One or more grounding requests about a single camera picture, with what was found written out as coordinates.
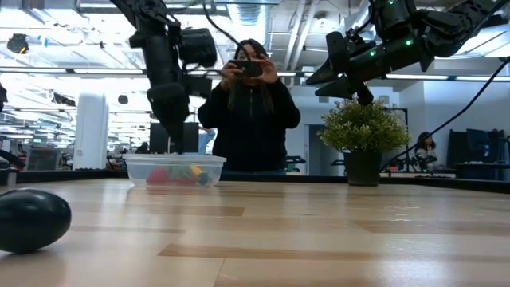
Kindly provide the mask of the green potted artificial plant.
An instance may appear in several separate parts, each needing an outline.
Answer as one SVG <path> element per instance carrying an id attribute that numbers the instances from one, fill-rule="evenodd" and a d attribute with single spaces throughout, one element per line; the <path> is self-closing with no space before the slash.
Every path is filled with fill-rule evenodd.
<path id="1" fill-rule="evenodd" d="M 343 100 L 322 119 L 324 128 L 318 136 L 343 154 L 345 175 L 352 186 L 378 186 L 383 155 L 410 142 L 406 125 L 379 101 L 363 106 Z"/>

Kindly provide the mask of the black aluminium table frame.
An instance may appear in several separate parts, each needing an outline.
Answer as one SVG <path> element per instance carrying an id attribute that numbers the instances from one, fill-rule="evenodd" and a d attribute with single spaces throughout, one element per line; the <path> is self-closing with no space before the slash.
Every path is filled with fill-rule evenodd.
<path id="1" fill-rule="evenodd" d="M 21 183 L 50 183 L 77 180 L 128 180 L 126 171 L 85 170 L 85 171 L 17 171 L 0 170 L 0 187 L 9 186 L 9 173 L 15 175 L 12 185 Z M 226 175 L 223 181 L 271 182 L 271 183 L 347 183 L 346 177 L 340 176 L 308 176 L 308 175 Z M 382 177 L 379 185 L 414 185 L 425 187 L 443 187 L 449 189 L 481 191 L 510 195 L 510 182 L 489 181 L 478 179 L 451 178 L 399 178 Z"/>

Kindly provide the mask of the black round toy fruit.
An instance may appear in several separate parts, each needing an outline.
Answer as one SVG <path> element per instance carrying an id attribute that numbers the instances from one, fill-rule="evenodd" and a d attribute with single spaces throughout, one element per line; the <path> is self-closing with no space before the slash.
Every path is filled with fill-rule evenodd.
<path id="1" fill-rule="evenodd" d="M 24 254 L 58 241 L 71 226 L 70 205 L 35 188 L 0 194 L 0 250 Z"/>

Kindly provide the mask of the black smartphone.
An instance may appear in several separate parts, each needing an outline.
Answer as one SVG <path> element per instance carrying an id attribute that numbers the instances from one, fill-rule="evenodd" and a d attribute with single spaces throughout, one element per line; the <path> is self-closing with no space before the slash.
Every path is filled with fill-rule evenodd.
<path id="1" fill-rule="evenodd" d="M 259 77 L 262 74 L 262 69 L 258 62 L 251 60 L 230 60 L 229 62 L 236 65 L 236 68 L 242 71 L 241 75 L 243 77 Z"/>

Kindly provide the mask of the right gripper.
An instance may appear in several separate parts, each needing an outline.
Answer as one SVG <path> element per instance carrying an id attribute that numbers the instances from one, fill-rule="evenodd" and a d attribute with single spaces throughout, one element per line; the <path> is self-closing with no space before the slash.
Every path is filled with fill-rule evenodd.
<path id="1" fill-rule="evenodd" d="M 391 40 L 353 57 L 348 68 L 346 61 L 327 59 L 306 83 L 327 83 L 315 91 L 316 96 L 351 99 L 356 93 L 360 104 L 371 104 L 374 97 L 366 82 L 419 62 L 421 51 L 421 41 L 416 37 Z"/>

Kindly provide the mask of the person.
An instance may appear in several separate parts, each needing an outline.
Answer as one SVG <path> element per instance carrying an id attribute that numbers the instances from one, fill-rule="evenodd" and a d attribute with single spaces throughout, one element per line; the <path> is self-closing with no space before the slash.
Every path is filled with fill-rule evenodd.
<path id="1" fill-rule="evenodd" d="M 258 62 L 262 74 L 243 77 L 229 61 L 223 66 L 222 80 L 198 109 L 202 126 L 218 130 L 212 154 L 226 159 L 224 174 L 285 175 L 286 131 L 298 126 L 300 110 L 258 41 L 241 41 L 233 60 Z"/>
<path id="2" fill-rule="evenodd" d="M 206 154 L 208 143 L 214 139 L 216 136 L 216 131 L 208 128 L 204 128 L 199 126 L 199 134 L 198 134 L 198 153 L 201 155 Z"/>
<path id="3" fill-rule="evenodd" d="M 436 167 L 437 155 L 435 152 L 436 143 L 429 132 L 422 132 L 418 136 L 417 145 L 414 148 L 414 154 L 424 159 L 426 170 L 432 171 Z"/>

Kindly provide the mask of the white cabinet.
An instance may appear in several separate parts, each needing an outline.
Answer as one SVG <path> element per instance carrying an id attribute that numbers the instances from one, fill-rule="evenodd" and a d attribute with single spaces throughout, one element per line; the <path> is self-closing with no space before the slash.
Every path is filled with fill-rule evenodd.
<path id="1" fill-rule="evenodd" d="M 109 107 L 102 92 L 78 98 L 73 169 L 103 169 L 107 161 Z"/>

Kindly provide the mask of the black monitor row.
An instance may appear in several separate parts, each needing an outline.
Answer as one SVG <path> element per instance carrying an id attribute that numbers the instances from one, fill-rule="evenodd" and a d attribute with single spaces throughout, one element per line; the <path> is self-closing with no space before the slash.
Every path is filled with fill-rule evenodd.
<path id="1" fill-rule="evenodd" d="M 510 136 L 497 129 L 450 130 L 446 166 L 458 178 L 505 181 L 510 171 Z"/>

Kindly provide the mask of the clear plastic tupperware container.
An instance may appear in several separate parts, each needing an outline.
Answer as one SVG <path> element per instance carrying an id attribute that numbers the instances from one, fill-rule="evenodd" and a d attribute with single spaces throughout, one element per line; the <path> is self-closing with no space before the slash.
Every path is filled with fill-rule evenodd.
<path id="1" fill-rule="evenodd" d="M 131 182 L 136 186 L 154 186 L 147 185 L 146 179 L 151 170 L 155 167 L 165 167 L 170 173 L 174 166 L 190 166 L 195 165 L 200 167 L 203 172 L 209 174 L 210 182 L 208 185 L 200 185 L 198 177 L 194 177 L 190 172 L 190 177 L 194 179 L 191 185 L 181 185 L 170 183 L 161 186 L 184 186 L 184 187 L 212 187 L 216 185 L 222 174 L 223 164 L 226 159 L 215 155 L 157 155 L 157 154 L 128 154 L 124 156 L 125 163 L 127 164 L 128 177 Z"/>

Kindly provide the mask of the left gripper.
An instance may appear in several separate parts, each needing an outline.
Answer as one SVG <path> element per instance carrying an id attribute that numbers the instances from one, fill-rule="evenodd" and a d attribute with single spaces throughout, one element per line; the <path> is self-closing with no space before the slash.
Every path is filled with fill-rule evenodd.
<path id="1" fill-rule="evenodd" d="M 184 76 L 178 81 L 167 81 L 151 87 L 147 98 L 153 114 L 166 126 L 168 134 L 168 152 L 184 152 L 184 121 L 190 115 L 190 96 L 208 98 L 212 89 L 212 80 L 206 77 Z"/>

